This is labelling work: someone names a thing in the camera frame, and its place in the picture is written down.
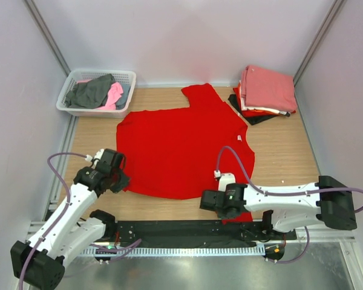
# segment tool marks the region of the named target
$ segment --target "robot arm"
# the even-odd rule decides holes
[[[70,203],[66,197],[34,236],[26,243],[17,241],[13,245],[11,259],[17,278],[31,249],[37,245],[24,281],[40,289],[54,289],[62,279],[65,268],[80,252],[95,240],[111,237],[115,233],[114,216],[102,211],[93,212],[81,227],[72,229],[85,210],[106,190],[116,193],[128,185],[129,178],[120,168],[125,162],[124,158],[123,154],[114,150],[101,149],[91,159],[91,166],[78,171],[71,186]],[[58,220],[67,204],[65,214]],[[53,224],[53,229],[45,234]]]
[[[203,192],[200,208],[216,211],[220,219],[234,219],[244,212],[263,210],[266,230],[281,233],[314,224],[325,224],[337,230],[354,230],[357,227],[351,192],[286,196],[291,192],[345,187],[330,176],[320,176],[319,182],[304,185],[257,187],[263,192],[283,195],[265,195],[247,184],[237,184],[233,174],[224,173],[219,177],[217,191]]]

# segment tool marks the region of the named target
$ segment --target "folded clothes stack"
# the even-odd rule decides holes
[[[116,82],[111,74],[93,80],[81,80],[67,93],[65,104],[72,109],[121,110],[130,86]]]
[[[258,124],[278,115],[289,117],[297,108],[292,76],[249,65],[235,95],[230,95],[231,105],[251,124]]]

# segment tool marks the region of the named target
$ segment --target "metallic floor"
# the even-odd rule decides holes
[[[297,256],[304,244],[290,243],[283,258]],[[92,265],[77,258],[58,290],[224,290],[224,289],[354,289],[338,243],[311,243],[307,254],[288,265],[262,257],[187,257],[125,259]]]

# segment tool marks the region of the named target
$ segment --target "red shirt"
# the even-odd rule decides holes
[[[246,123],[223,102],[210,84],[183,88],[189,108],[131,112],[117,126],[117,150],[126,156],[126,190],[161,198],[200,197],[217,190],[215,163],[228,145],[239,154],[251,176],[254,152],[246,143]],[[225,150],[220,171],[237,182],[246,179]]]

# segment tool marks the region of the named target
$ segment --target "white wall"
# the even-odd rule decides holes
[[[321,173],[363,188],[363,0],[347,1],[296,93]],[[363,212],[356,218],[363,250]]]
[[[35,0],[71,69],[138,85],[235,83],[247,64],[296,73],[332,0]]]
[[[0,289],[10,248],[42,217],[68,118],[55,108],[65,76],[20,0],[0,0]]]

